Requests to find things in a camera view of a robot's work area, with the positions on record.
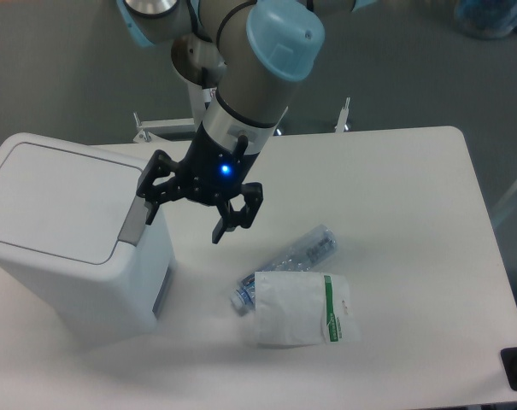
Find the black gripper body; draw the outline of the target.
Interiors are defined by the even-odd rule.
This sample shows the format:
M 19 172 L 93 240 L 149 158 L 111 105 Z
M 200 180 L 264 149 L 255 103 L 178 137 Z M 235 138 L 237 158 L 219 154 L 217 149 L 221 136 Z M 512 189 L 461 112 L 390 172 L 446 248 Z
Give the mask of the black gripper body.
M 257 158 L 256 154 L 246 152 L 250 147 L 248 135 L 237 136 L 234 143 L 233 147 L 225 148 L 209 136 L 203 125 L 198 127 L 180 162 L 180 189 L 185 198 L 214 206 L 239 195 L 262 197 L 262 184 L 244 182 Z

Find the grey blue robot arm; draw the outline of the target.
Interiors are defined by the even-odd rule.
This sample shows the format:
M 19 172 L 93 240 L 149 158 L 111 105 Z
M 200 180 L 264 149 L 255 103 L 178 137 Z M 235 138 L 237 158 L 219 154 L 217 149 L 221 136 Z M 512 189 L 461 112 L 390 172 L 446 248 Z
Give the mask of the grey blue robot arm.
M 362 1 L 120 1 L 141 44 L 187 41 L 191 72 L 215 93 L 185 157 L 158 150 L 136 194 L 153 220 L 160 206 L 185 198 L 217 208 L 212 239 L 249 228 L 262 204 L 246 176 L 310 75 L 325 41 L 323 18 Z

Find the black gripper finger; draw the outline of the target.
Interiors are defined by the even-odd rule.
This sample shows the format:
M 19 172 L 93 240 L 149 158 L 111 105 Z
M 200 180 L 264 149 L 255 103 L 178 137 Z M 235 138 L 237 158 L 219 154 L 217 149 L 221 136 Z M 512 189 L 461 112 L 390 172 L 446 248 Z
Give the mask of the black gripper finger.
M 231 200 L 242 196 L 244 205 L 239 209 L 233 208 Z M 220 214 L 220 219 L 212 232 L 212 243 L 218 244 L 222 236 L 237 227 L 249 229 L 263 202 L 263 187 L 261 183 L 252 182 L 241 184 L 236 190 L 215 193 L 213 204 Z
M 150 157 L 138 178 L 136 196 L 144 199 L 145 223 L 150 226 L 163 203 L 178 201 L 189 191 L 189 168 L 158 149 Z

